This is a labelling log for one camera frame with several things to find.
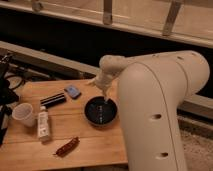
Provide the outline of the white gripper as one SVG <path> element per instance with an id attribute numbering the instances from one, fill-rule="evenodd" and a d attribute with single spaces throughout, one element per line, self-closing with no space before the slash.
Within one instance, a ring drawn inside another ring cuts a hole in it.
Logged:
<path id="1" fill-rule="evenodd" d="M 89 80 L 87 84 L 99 88 L 104 95 L 105 102 L 108 102 L 109 97 L 107 96 L 107 91 L 111 87 L 111 84 L 115 78 L 116 75 L 99 73 L 94 78 Z"/>

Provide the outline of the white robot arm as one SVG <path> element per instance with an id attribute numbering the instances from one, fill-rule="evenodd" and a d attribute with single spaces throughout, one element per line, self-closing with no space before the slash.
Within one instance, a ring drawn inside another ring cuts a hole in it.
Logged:
<path id="1" fill-rule="evenodd" d="M 129 171 L 187 171 L 177 108 L 207 83 L 207 60 L 195 51 L 105 55 L 99 67 L 92 85 L 106 92 L 117 82 Z"/>

